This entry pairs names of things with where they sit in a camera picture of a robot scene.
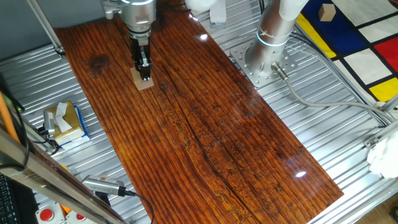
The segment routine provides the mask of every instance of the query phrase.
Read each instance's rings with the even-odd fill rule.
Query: metal slotted surface
[[[198,19],[229,55],[230,49],[255,37],[261,14],[257,0],[226,0],[226,10],[224,28],[211,28],[208,12],[194,13],[193,19]],[[293,40],[288,45],[306,49]],[[319,103],[357,101],[338,75],[313,55],[287,50],[298,64],[298,70],[289,77],[300,96]],[[15,97],[27,108],[24,116],[35,126],[43,122],[43,109],[59,101],[70,99],[81,109],[92,140],[56,154],[54,158],[59,163],[66,165],[78,178],[108,174],[133,189],[67,60],[57,55],[52,46],[0,63],[0,72]],[[353,222],[398,191],[395,179],[383,179],[368,170],[368,150],[363,142],[380,131],[380,124],[367,111],[347,106],[310,108],[301,105],[280,80],[259,88],[258,92],[345,193],[311,223]],[[51,202],[43,195],[36,195],[36,200],[40,208]],[[112,197],[110,201],[124,218],[149,223],[138,198]]]
[[[134,190],[66,58],[48,46],[0,63],[0,72],[14,97],[25,106],[23,116],[36,127],[43,124],[44,108],[60,101],[69,99],[81,110],[91,141],[57,153],[53,156],[57,162],[67,166],[80,180],[90,174],[106,174]],[[35,198],[39,208],[52,203],[41,194]],[[150,222],[139,198],[109,196],[109,201],[123,218],[132,218],[140,224]]]

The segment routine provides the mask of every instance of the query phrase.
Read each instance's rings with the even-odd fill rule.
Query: red square
[[[374,48],[398,72],[398,37],[377,44]]]

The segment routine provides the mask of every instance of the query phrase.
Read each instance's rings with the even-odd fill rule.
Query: wooden board
[[[188,13],[153,24],[142,91],[120,19],[56,32],[156,223],[306,223],[343,195]]]

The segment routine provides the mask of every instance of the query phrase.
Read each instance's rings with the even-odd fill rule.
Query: small wooden block
[[[336,8],[334,4],[322,4],[321,9],[318,12],[319,20],[323,22],[330,22],[336,14]]]
[[[130,72],[138,90],[145,90],[146,88],[154,86],[154,81],[152,79],[148,81],[142,80],[141,75],[135,68],[130,68]]]

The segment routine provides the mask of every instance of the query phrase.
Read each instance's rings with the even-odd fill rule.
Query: tissue box
[[[81,145],[83,143],[86,143],[86,142],[88,142],[90,140],[90,136],[88,135],[87,127],[86,127],[86,125],[85,125],[85,123],[83,121],[83,117],[82,117],[82,115],[80,113],[80,110],[79,110],[79,108],[77,106],[74,106],[74,107],[75,107],[76,114],[77,114],[77,116],[79,118],[80,125],[83,128],[84,135],[82,135],[80,138],[77,138],[75,140],[72,140],[70,142],[67,142],[67,143],[61,145],[61,147],[64,150],[73,149],[74,147],[77,147],[77,146],[79,146],[79,145]]]
[[[72,102],[67,100],[62,103],[46,109],[55,115],[54,140],[60,146],[85,134]]]

